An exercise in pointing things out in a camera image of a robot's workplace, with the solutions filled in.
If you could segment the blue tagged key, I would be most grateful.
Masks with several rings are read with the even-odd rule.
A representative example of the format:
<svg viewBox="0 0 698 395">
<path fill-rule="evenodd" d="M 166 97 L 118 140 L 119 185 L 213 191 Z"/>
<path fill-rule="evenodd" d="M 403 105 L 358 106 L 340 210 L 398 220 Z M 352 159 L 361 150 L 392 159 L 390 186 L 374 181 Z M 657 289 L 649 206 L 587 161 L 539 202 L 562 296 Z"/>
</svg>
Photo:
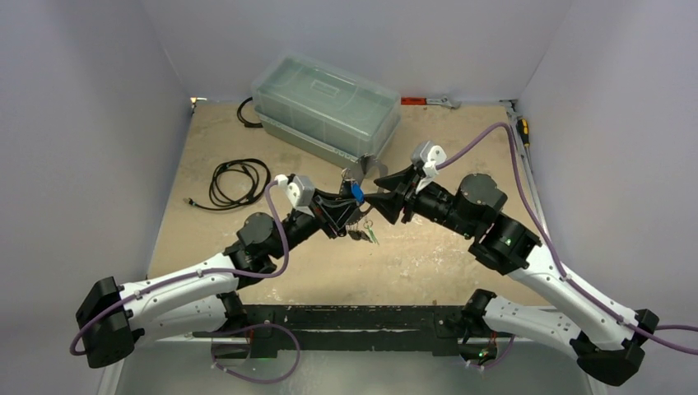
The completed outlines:
<svg viewBox="0 0 698 395">
<path fill-rule="evenodd" d="M 365 195 L 361 189 L 361 186 L 357 183 L 352 183 L 350 187 L 352 196 L 355 198 L 357 204 L 360 206 L 365 202 Z"/>
</svg>

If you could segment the oval metal keyring plate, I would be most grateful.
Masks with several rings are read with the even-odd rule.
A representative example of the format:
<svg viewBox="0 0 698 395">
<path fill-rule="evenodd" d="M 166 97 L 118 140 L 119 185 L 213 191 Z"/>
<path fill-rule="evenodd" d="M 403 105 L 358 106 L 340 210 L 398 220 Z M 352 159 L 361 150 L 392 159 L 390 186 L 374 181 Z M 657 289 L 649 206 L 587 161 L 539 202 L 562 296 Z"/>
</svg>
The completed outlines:
<svg viewBox="0 0 698 395">
<path fill-rule="evenodd" d="M 352 197 L 350 184 L 361 186 L 362 182 L 376 170 L 379 177 L 384 177 L 388 173 L 388 168 L 375 155 L 364 154 L 356 159 L 351 165 L 343 169 L 341 172 L 342 182 L 338 193 L 342 197 Z"/>
</svg>

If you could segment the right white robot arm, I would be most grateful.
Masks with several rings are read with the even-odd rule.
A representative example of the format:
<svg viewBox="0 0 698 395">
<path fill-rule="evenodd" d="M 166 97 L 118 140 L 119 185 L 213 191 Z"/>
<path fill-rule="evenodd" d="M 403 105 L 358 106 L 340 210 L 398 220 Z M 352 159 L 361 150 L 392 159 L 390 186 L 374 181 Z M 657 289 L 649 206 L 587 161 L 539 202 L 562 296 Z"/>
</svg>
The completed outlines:
<svg viewBox="0 0 698 395">
<path fill-rule="evenodd" d="M 468 251 L 480 264 L 534 290 L 554 307 L 552 312 L 526 307 L 478 289 L 462 311 L 466 336 L 504 332 L 539 342 L 611 386 L 639 371 L 646 338 L 632 327 L 653 332 L 656 314 L 610 300 L 603 308 L 592 303 L 590 298 L 600 298 L 600 292 L 558 267 L 535 233 L 502 213 L 507 196 L 489 175 L 466 175 L 455 193 L 436 183 L 419 189 L 418 179 L 411 167 L 377 179 L 380 192 L 365 195 L 365 201 L 392 224 L 419 215 L 470 239 Z"/>
</svg>

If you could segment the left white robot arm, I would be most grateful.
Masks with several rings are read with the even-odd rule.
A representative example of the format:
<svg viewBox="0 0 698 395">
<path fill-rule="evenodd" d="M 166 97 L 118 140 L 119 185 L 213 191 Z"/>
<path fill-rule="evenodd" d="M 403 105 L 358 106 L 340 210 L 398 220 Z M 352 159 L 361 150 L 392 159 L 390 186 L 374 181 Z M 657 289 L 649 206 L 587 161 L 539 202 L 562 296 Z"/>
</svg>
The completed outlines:
<svg viewBox="0 0 698 395">
<path fill-rule="evenodd" d="M 281 276 L 291 250 L 322 231 L 343 237 L 365 203 L 361 187 L 343 182 L 337 193 L 316 189 L 302 177 L 280 175 L 264 189 L 269 211 L 249 216 L 237 240 L 191 267 L 119 284 L 97 281 L 76 312 L 78 332 L 69 352 L 92 369 L 112 365 L 138 345 L 186 332 L 241 333 L 245 314 L 233 299 L 239 290 Z"/>
</svg>

